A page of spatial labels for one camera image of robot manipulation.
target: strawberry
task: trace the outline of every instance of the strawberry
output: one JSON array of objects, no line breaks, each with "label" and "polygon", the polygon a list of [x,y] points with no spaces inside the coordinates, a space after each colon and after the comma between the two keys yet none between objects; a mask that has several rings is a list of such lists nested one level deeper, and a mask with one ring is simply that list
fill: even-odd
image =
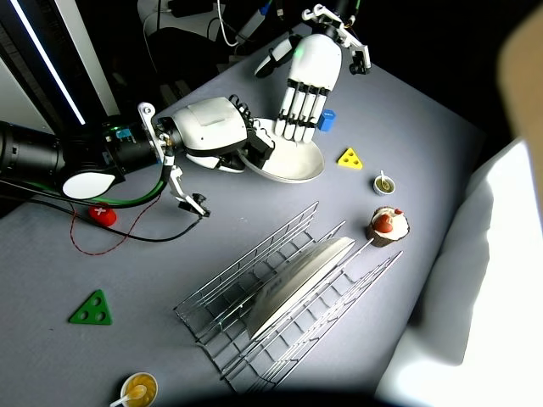
[{"label": "strawberry", "polygon": [[373,222],[373,229],[380,231],[381,233],[389,233],[392,231],[392,225],[390,224],[390,216],[381,215],[375,222]]}]

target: green triangle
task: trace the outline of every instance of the green triangle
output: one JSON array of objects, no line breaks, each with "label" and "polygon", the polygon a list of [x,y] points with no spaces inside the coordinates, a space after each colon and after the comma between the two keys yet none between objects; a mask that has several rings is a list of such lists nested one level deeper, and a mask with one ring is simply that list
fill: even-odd
[{"label": "green triangle", "polygon": [[95,291],[69,319],[70,324],[111,325],[111,314],[102,290]]}]

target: white robotic hand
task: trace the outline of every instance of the white robotic hand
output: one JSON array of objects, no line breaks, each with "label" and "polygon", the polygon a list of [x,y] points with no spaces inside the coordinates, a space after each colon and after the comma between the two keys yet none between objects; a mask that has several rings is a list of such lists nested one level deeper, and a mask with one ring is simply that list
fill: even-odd
[{"label": "white robotic hand", "polygon": [[[369,73],[371,63],[367,46],[348,32],[338,15],[326,7],[317,4],[313,10],[305,10],[302,19],[314,25],[313,34],[301,41],[291,36],[281,42],[270,51],[269,56],[256,69],[255,75],[269,75],[273,68],[284,64],[293,55],[287,91],[274,130],[287,140],[310,142],[327,95],[333,90],[341,70],[340,47],[351,51],[351,74]],[[354,21],[355,16],[351,16],[348,24],[352,25]]]}]

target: tabletop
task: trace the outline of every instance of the tabletop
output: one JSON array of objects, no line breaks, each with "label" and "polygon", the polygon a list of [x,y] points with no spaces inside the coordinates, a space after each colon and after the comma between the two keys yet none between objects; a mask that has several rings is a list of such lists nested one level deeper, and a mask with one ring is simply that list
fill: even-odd
[{"label": "tabletop", "polygon": [[[268,48],[164,114],[236,93],[255,117],[274,118],[286,89],[288,64],[255,79],[253,71]],[[172,308],[315,201],[320,203],[311,232],[317,236],[347,220],[340,236],[363,243],[363,227],[384,205],[403,209],[411,232],[355,259],[350,267],[370,270],[405,251],[282,386],[375,388],[462,199],[484,134],[377,66],[370,75],[351,75],[349,59],[344,52],[338,83],[326,104],[337,115],[333,129],[316,133],[326,169],[314,181],[282,184],[250,170],[207,170],[179,157],[183,190],[203,193],[211,217],[176,241],[128,241],[102,256],[86,256],[72,246],[66,214],[26,203],[0,220],[0,382],[8,389],[3,394],[6,405],[34,405],[36,400],[43,405],[106,405],[121,382],[138,371],[157,377],[159,407],[229,393]],[[335,164],[347,147],[360,156],[362,170]],[[387,198],[371,187],[380,170],[396,182],[396,192]],[[109,195],[141,196],[158,176],[157,166],[140,170]],[[118,211],[115,227],[127,230],[140,211]],[[167,237],[193,220],[164,193],[134,233]],[[73,235],[87,251],[104,250],[119,240],[81,222],[75,223]],[[97,289],[105,292],[113,325],[69,324]]]}]

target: yellow triangle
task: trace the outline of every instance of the yellow triangle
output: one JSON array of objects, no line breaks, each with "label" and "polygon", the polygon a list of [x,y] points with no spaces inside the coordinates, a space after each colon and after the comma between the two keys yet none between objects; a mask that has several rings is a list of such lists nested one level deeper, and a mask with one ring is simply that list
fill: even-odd
[{"label": "yellow triangle", "polygon": [[362,169],[362,161],[358,158],[351,147],[343,153],[343,155],[338,160],[338,165],[343,165],[343,167],[354,168],[355,170]]}]

